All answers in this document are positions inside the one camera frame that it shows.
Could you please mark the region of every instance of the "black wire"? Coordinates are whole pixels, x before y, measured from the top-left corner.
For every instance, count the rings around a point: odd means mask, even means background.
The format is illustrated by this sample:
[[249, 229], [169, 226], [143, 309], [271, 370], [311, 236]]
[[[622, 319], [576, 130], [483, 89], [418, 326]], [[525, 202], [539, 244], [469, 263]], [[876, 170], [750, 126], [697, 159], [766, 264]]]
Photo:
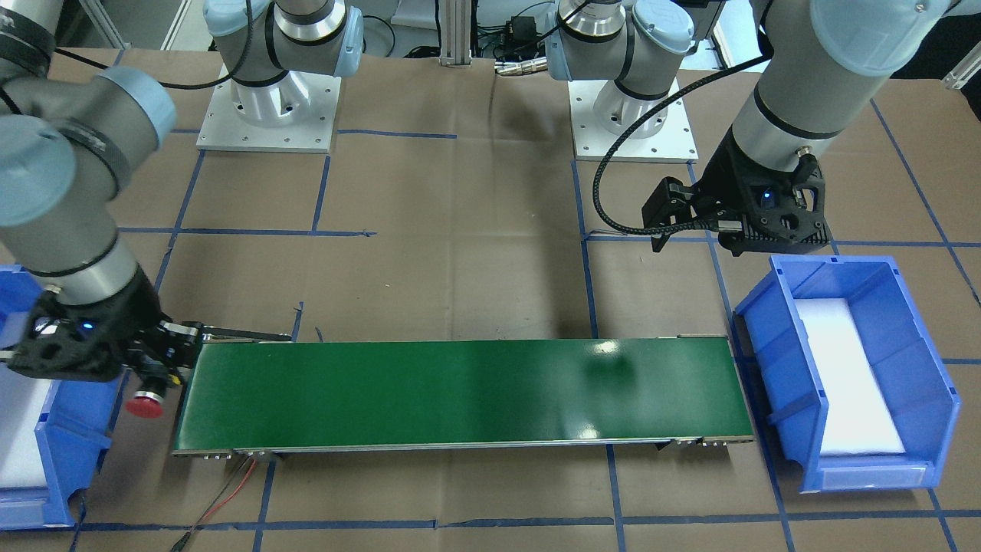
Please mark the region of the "black wire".
[[365, 16], [365, 19], [366, 20], [377, 20], [377, 21], [380, 21], [380, 22], [384, 23], [386, 27], [388, 27], [388, 32], [391, 33], [391, 48], [388, 49], [388, 54], [385, 54], [385, 57], [390, 56], [391, 55], [391, 52], [395, 51], [395, 29], [392, 28], [391, 25], [389, 25], [387, 21], [385, 21], [384, 19], [382, 19], [380, 17], [377, 17], [377, 16]]
[[[204, 519], [205, 514], [207, 514], [209, 510], [211, 510], [212, 508], [215, 507], [216, 504], [218, 504], [218, 500], [222, 498], [222, 495], [225, 494], [225, 491], [229, 490], [229, 487], [232, 486], [232, 482], [236, 480], [236, 476], [238, 475], [238, 473], [242, 470], [242, 468], [245, 468], [246, 464], [248, 464], [248, 460], [249, 460], [248, 457], [243, 458], [241, 464], [239, 464], [238, 467], [232, 471], [232, 474], [229, 475], [229, 480], [225, 482], [225, 486], [222, 487], [222, 490], [218, 491], [218, 494], [215, 495], [215, 499], [211, 501], [211, 504], [209, 504], [208, 507], [204, 509], [204, 512], [201, 514], [201, 516], [199, 516], [197, 521], [194, 522], [194, 526], [192, 527], [193, 530], [198, 530], [197, 526]], [[187, 541], [190, 540], [190, 537], [193, 535], [193, 530], [189, 530], [180, 539], [178, 539], [178, 541], [174, 543], [174, 546], [171, 548], [171, 552], [180, 552], [183, 549], [183, 547], [187, 545]]]
[[7, 104], [7, 109], [10, 110], [11, 114], [13, 115], [24, 114], [24, 112], [21, 111], [21, 108], [17, 106], [17, 102], [14, 101], [14, 98], [10, 97], [10, 94], [7, 93], [7, 90], [3, 89], [3, 86], [0, 86], [0, 99], [2, 99], [3, 102]]
[[545, 2], [539, 2], [538, 4], [532, 4], [531, 6], [525, 8], [524, 10], [521, 10], [520, 12], [518, 12], [518, 15], [516, 15], [514, 17], [520, 17], [522, 14], [524, 14], [525, 12], [527, 12], [528, 10], [531, 10], [532, 8], [534, 8], [536, 6], [544, 6], [545, 4], [551, 4], [551, 3], [552, 3], [551, 0], [548, 0], [548, 1], [545, 1]]
[[603, 172], [606, 170], [606, 165], [608, 165], [610, 160], [613, 158], [613, 154], [616, 153], [618, 149], [620, 149], [620, 146], [623, 145], [625, 141], [627, 141], [627, 138], [629, 138], [630, 135], [636, 132], [637, 129], [642, 127], [644, 123], [650, 120], [650, 118], [660, 113], [661, 110], [663, 110], [665, 107], [678, 101], [683, 96], [685, 96], [685, 94], [688, 94], [692, 90], [701, 88], [702, 86], [705, 86], [706, 84], [709, 83], [714, 83], [719, 79], [729, 77], [730, 75], [738, 73], [739, 71], [742, 71], [744, 69], [748, 69], [755, 65], [759, 65], [764, 61], [768, 61], [771, 57], [772, 57], [771, 52], [767, 52], [757, 58], [753, 58], [739, 65], [734, 65], [724, 71], [720, 71], [718, 73], [709, 75], [708, 77], [705, 77], [703, 79], [699, 79], [694, 83], [691, 83], [685, 86], [684, 88], [678, 90], [677, 92], [671, 94], [670, 96], [664, 98], [660, 103], [647, 110], [647, 112], [644, 113], [641, 116], [641, 118], [637, 120], [637, 122], [635, 122], [633, 125], [628, 127], [627, 130], [624, 131], [623, 134], [620, 135], [613, 142], [613, 145], [610, 146], [609, 150], [606, 151], [606, 154], [603, 155], [603, 158], [599, 161], [599, 166], [596, 167], [596, 175], [593, 178], [593, 207], [596, 209], [596, 214], [599, 215], [599, 218], [602, 219], [603, 222], [608, 224], [610, 228], [616, 230], [617, 232], [620, 232], [622, 234], [632, 234], [635, 236], [667, 236], [685, 230], [707, 230], [709, 228], [711, 221], [705, 219], [696, 219], [692, 222], [684, 222], [681, 224], [673, 224], [670, 226], [658, 226], [655, 228], [634, 228], [632, 226], [625, 226], [623, 224], [620, 224], [619, 222], [610, 218], [608, 214], [606, 214], [606, 211], [603, 209], [603, 205], [599, 200], [599, 183], [602, 180]]
[[521, 44], [519, 46], [515, 46], [515, 47], [511, 48], [510, 50], [504, 52], [500, 57], [498, 57], [497, 58], [497, 61], [504, 61], [504, 59], [502, 59], [502, 58], [504, 58], [505, 56], [509, 56], [509, 55], [517, 52], [518, 50], [523, 50], [523, 49], [525, 49], [525, 48], [527, 48], [529, 46], [535, 46], [535, 45], [539, 44], [540, 42], [542, 42], [543, 40], [545, 40], [546, 38], [552, 36], [552, 34], [554, 32], [556, 32], [557, 30], [559, 30], [560, 28], [562, 28], [563, 25], [569, 23], [569, 21], [572, 20], [572, 18], [575, 17], [576, 14], [578, 14], [579, 12], [582, 12], [584, 9], [586, 9], [586, 7], [589, 6], [590, 4], [592, 4], [592, 2], [593, 2], [593, 0], [586, 0], [586, 2], [583, 2], [578, 8], [576, 8], [575, 10], [573, 10], [568, 16], [565, 16], [565, 19], [563, 19], [559, 23], [555, 24], [555, 27], [550, 28], [548, 30], [548, 32], [546, 32], [542, 36], [539, 36], [535, 40], [532, 40], [531, 42], [528, 42], [527, 44]]
[[[252, 31], [252, 0], [245, 0], [245, 18], [247, 19], [248, 23], [247, 23], [247, 25], [245, 27], [245, 45], [242, 47], [242, 55], [241, 55], [240, 58], [238, 58], [238, 62], [235, 63], [235, 66], [229, 71], [229, 73], [227, 75], [225, 75], [224, 77], [221, 77], [219, 79], [215, 79], [215, 80], [213, 80], [213, 81], [211, 81], [209, 83], [201, 83], [201, 84], [165, 83], [163, 81], [159, 81], [160, 86], [162, 86], [164, 88], [173, 88], [173, 89], [177, 89], [177, 90], [202, 90], [204, 88], [210, 88], [212, 86], [217, 86], [218, 84], [221, 84], [221, 83], [226, 83], [226, 82], [230, 81], [232, 78], [234, 78], [234, 76], [237, 75], [238, 72], [241, 71], [242, 67], [245, 65], [245, 58], [248, 57], [249, 48], [252, 46], [252, 34], [253, 34], [253, 31]], [[79, 56], [78, 54], [76, 54], [74, 52], [70, 52], [70, 51], [65, 50], [65, 49], [62, 49], [62, 48], [55, 48], [55, 52], [57, 52], [57, 53], [65, 56], [67, 58], [72, 58], [72, 59], [74, 59], [76, 61], [82, 62], [85, 65], [90, 65], [92, 67], [95, 67], [97, 69], [109, 69], [109, 66], [108, 65], [105, 65], [103, 63], [99, 63], [99, 62], [97, 62], [95, 60], [90, 60], [90, 59], [88, 59], [86, 57], [83, 57], [83, 56]]]

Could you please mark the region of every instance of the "red emergency stop button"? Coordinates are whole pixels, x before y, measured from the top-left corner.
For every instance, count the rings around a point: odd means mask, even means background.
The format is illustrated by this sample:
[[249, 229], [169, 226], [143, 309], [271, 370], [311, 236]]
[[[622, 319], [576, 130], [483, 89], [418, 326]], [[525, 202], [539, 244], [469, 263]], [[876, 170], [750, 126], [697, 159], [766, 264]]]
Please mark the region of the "red emergency stop button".
[[162, 402], [163, 398], [156, 393], [137, 391], [132, 399], [126, 401], [126, 410], [139, 417], [160, 417], [164, 414]]

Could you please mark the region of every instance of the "conveyor belt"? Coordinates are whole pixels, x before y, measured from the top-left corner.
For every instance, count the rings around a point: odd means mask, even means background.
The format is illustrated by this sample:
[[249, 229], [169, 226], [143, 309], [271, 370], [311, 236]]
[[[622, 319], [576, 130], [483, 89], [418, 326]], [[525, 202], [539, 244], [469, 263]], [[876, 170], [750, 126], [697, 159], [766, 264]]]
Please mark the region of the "conveyor belt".
[[208, 344], [174, 454], [751, 440], [725, 338]]

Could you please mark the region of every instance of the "metal mounting plate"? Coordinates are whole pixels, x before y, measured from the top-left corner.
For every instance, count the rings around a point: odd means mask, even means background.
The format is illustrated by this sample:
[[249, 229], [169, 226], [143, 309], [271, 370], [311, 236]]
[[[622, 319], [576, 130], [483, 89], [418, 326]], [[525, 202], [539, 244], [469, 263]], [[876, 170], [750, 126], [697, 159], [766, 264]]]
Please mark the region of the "metal mounting plate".
[[197, 136], [199, 149], [221, 151], [293, 151], [330, 153], [334, 118], [340, 97], [340, 77], [303, 73], [313, 102], [311, 116], [286, 127], [255, 127], [235, 111], [232, 87], [215, 86]]
[[[576, 159], [598, 161], [617, 136], [604, 128], [593, 114], [593, 103], [606, 81], [572, 81], [569, 83], [569, 106], [572, 111], [572, 136]], [[678, 82], [670, 93], [678, 91]], [[687, 163], [698, 159], [695, 137], [688, 123], [688, 112], [682, 100], [668, 109], [664, 127], [645, 139], [628, 139], [613, 155], [615, 161], [644, 163]]]

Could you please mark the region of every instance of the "blue plastic bin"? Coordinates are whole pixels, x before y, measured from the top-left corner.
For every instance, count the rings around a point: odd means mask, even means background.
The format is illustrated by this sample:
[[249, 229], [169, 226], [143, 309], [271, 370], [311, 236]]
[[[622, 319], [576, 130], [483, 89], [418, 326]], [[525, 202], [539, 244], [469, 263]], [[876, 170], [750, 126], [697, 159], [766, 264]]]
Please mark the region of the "blue plastic bin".
[[[896, 262], [888, 256], [776, 255], [736, 308], [762, 372], [788, 459], [803, 466], [800, 492], [935, 487], [960, 397]], [[821, 456], [828, 398], [795, 300], [844, 299], [902, 454]]]
[[[40, 289], [20, 266], [0, 265], [0, 348], [20, 340], [26, 313]], [[4, 370], [0, 396], [16, 402], [17, 389], [34, 380]], [[37, 420], [19, 420], [24, 412], [0, 406], [0, 422], [35, 423], [33, 433], [46, 485], [0, 488], [0, 529], [73, 525], [68, 499], [87, 488], [103, 450], [109, 448], [106, 428], [112, 417], [120, 382], [52, 381]], [[9, 447], [0, 443], [0, 447]]]

